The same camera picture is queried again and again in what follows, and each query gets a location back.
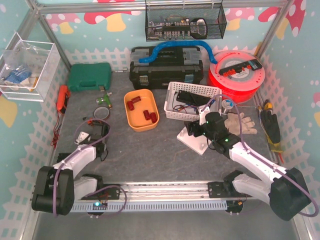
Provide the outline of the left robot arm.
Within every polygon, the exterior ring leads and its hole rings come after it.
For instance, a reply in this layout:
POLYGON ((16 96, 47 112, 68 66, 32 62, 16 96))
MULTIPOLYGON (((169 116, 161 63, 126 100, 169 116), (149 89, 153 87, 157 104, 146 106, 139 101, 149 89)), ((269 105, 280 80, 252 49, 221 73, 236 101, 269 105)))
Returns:
POLYGON ((110 125, 98 118, 92 119, 91 125, 93 133, 82 131, 74 139, 77 147, 72 153, 52 166, 39 169, 31 199, 34 211, 65 216, 75 200, 97 189, 97 176, 82 176, 75 180, 89 163, 96 159, 103 162, 109 154, 106 143, 110 125))

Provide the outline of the beige work glove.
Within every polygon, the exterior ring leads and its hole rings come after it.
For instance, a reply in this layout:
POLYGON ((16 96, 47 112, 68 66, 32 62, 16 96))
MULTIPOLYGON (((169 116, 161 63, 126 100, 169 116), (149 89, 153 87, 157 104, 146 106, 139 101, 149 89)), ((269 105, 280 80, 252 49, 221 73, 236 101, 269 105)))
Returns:
POLYGON ((243 112, 240 115, 236 113, 228 113, 227 119, 224 121, 225 127, 228 131, 234 135, 240 135, 240 126, 242 134, 256 135, 257 130, 255 129, 255 122, 251 120, 249 116, 245 117, 243 112))

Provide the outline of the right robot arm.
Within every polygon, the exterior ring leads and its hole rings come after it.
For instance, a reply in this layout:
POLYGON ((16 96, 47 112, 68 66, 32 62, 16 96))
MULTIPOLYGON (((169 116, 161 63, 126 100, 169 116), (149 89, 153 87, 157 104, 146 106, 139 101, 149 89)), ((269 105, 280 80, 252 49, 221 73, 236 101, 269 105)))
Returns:
POLYGON ((213 149, 228 159, 244 166, 257 178, 234 171, 226 181, 227 187, 268 204, 282 220, 289 221, 313 203, 302 173, 286 169, 269 161, 251 149, 239 136, 229 132, 224 119, 217 112, 206 114, 201 124, 198 120, 184 123, 187 134, 193 138, 204 137, 213 149))

